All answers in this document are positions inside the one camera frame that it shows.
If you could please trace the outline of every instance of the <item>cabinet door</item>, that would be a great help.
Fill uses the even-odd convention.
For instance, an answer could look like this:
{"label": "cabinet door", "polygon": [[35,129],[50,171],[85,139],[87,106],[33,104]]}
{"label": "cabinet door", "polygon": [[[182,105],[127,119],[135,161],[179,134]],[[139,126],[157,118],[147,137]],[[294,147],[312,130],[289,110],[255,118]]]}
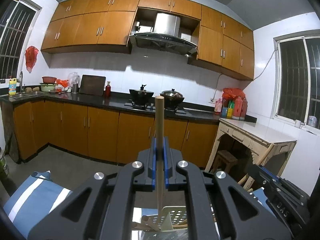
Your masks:
{"label": "cabinet door", "polygon": [[56,45],[57,36],[60,31],[62,22],[63,22],[63,19],[49,23],[49,26],[47,28],[47,31],[45,33],[45,36],[42,42],[41,49],[54,48],[57,46]]}
{"label": "cabinet door", "polygon": [[56,47],[69,46],[73,44],[81,18],[82,15],[76,15],[63,19],[57,36]]}
{"label": "cabinet door", "polygon": [[67,10],[66,17],[84,14],[88,6],[89,0],[71,0],[71,1],[72,3]]}
{"label": "cabinet door", "polygon": [[44,103],[46,111],[46,125],[49,143],[65,148],[65,131],[62,125],[63,103],[46,101]]}
{"label": "cabinet door", "polygon": [[170,11],[172,0],[140,0],[138,6]]}
{"label": "cabinet door", "polygon": [[113,0],[89,0],[84,13],[107,12]]}
{"label": "cabinet door", "polygon": [[63,104],[62,123],[67,150],[88,155],[87,116],[87,106]]}
{"label": "cabinet door", "polygon": [[222,33],[222,13],[207,6],[202,6],[201,26]]}
{"label": "cabinet door", "polygon": [[223,35],[226,35],[238,42],[240,42],[240,27],[239,23],[229,16],[222,15],[223,21]]}
{"label": "cabinet door", "polygon": [[90,157],[117,161],[119,112],[88,107],[88,154]]}
{"label": "cabinet door", "polygon": [[172,0],[170,11],[201,19],[201,4],[189,0]]}
{"label": "cabinet door", "polygon": [[120,112],[117,139],[117,161],[130,163],[137,160],[138,152],[148,149],[154,117]]}
{"label": "cabinet door", "polygon": [[84,14],[81,18],[73,45],[97,44],[105,14],[105,12]]}
{"label": "cabinet door", "polygon": [[102,22],[98,44],[127,45],[134,12],[107,12]]}
{"label": "cabinet door", "polygon": [[247,46],[249,49],[254,50],[253,31],[246,26],[240,25],[240,43]]}
{"label": "cabinet door", "polygon": [[36,150],[48,143],[47,131],[50,126],[46,125],[46,114],[44,101],[33,102],[32,109],[32,126],[35,139]]}
{"label": "cabinet door", "polygon": [[218,125],[188,123],[182,145],[182,157],[198,167],[205,167],[212,150]]}
{"label": "cabinet door", "polygon": [[240,73],[253,79],[254,71],[254,52],[246,46],[240,44]]}
{"label": "cabinet door", "polygon": [[222,40],[222,33],[201,26],[198,59],[221,65]]}
{"label": "cabinet door", "polygon": [[[164,119],[164,136],[168,137],[170,148],[181,151],[187,125],[188,121],[186,120]],[[152,136],[156,136],[155,122],[153,123]]]}
{"label": "cabinet door", "polygon": [[72,3],[72,0],[64,1],[58,4],[51,21],[63,19],[67,15],[67,11]]}
{"label": "cabinet door", "polygon": [[109,11],[135,12],[139,0],[112,0]]}
{"label": "cabinet door", "polygon": [[33,138],[31,102],[16,106],[13,117],[20,157],[22,160],[25,160],[36,152],[36,145]]}
{"label": "cabinet door", "polygon": [[223,35],[222,66],[239,72],[240,68],[240,43]]}

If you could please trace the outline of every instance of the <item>black countertop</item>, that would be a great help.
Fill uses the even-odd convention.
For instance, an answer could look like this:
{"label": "black countertop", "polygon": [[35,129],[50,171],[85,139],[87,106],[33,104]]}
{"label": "black countertop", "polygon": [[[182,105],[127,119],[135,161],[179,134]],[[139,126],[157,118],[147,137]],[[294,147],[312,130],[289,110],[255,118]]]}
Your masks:
{"label": "black countertop", "polygon": [[[46,99],[49,101],[57,101],[57,102],[66,102],[71,104],[83,105],[83,106],[94,106],[105,109],[113,109],[120,110],[126,112],[133,112],[137,114],[146,114],[146,115],[155,115],[155,111],[149,110],[140,110],[134,109],[132,106],[126,106],[125,103],[128,102],[127,98],[121,98],[116,96],[111,96],[110,98],[104,98],[103,96],[92,96],[92,95],[84,95],[84,94],[72,94],[72,93],[64,93],[64,94],[53,94],[53,93],[44,93],[38,92],[37,95],[27,96],[23,98],[11,98],[8,95],[0,96],[0,101],[11,103],[13,105],[22,104],[30,101],[37,101],[40,99]],[[207,123],[218,123],[219,116],[215,115],[213,112],[185,108],[186,114],[178,114],[173,113],[171,111],[165,111],[164,117],[167,118],[175,118],[175,119],[185,119],[185,120],[193,120],[198,122],[207,122]]]}

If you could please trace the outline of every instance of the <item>backsplash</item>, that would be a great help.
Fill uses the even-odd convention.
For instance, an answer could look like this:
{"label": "backsplash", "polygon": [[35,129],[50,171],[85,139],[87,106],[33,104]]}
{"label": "backsplash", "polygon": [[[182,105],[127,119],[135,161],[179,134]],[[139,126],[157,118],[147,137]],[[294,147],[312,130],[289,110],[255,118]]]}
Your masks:
{"label": "backsplash", "polygon": [[[183,94],[185,102],[212,106],[219,73],[187,64],[186,56],[134,47],[131,54],[109,52],[75,52],[52,55],[49,76],[66,79],[71,72],[106,76],[111,90],[129,93],[129,89],[146,90],[159,95],[163,90]],[[220,98],[224,87],[239,87],[240,82],[222,75],[215,98]]]}

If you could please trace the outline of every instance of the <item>window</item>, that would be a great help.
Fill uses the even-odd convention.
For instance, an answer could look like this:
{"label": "window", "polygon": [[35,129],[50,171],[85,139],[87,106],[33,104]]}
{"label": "window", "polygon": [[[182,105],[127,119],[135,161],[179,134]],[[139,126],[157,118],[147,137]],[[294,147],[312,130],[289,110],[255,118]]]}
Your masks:
{"label": "window", "polygon": [[36,9],[13,0],[0,19],[0,79],[16,78],[22,46]]}
{"label": "window", "polygon": [[320,129],[320,37],[278,41],[279,86],[276,116],[307,124],[317,118]]}

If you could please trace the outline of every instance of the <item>countertop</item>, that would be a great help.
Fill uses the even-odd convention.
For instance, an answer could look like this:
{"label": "countertop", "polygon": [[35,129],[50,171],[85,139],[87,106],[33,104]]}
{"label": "countertop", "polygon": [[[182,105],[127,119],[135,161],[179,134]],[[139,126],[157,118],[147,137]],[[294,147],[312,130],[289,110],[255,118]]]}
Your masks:
{"label": "countertop", "polygon": [[231,124],[239,130],[250,133],[267,143],[282,143],[296,141],[296,139],[260,123],[244,122],[225,118],[220,118],[220,121],[226,124]]}
{"label": "countertop", "polygon": [[[8,95],[0,96],[0,101],[11,103],[13,105],[22,104],[30,101],[37,101],[40,99],[46,99],[49,101],[57,102],[67,102],[72,104],[78,104],[83,106],[94,106],[105,109],[114,109],[126,112],[133,112],[137,114],[146,114],[146,115],[155,115],[154,111],[144,111],[139,109],[134,109],[132,106],[125,106],[125,103],[128,102],[127,98],[118,98],[110,97],[104,98],[103,96],[92,96],[84,95],[80,93],[64,93],[64,94],[54,94],[54,93],[45,93],[41,92],[38,95],[28,96],[23,98],[11,98]],[[193,120],[198,122],[208,122],[216,123],[219,122],[219,116],[215,115],[213,112],[202,111],[197,109],[185,108],[186,114],[177,114],[171,111],[165,111],[164,117],[166,118],[175,118],[175,119],[186,119]]]}

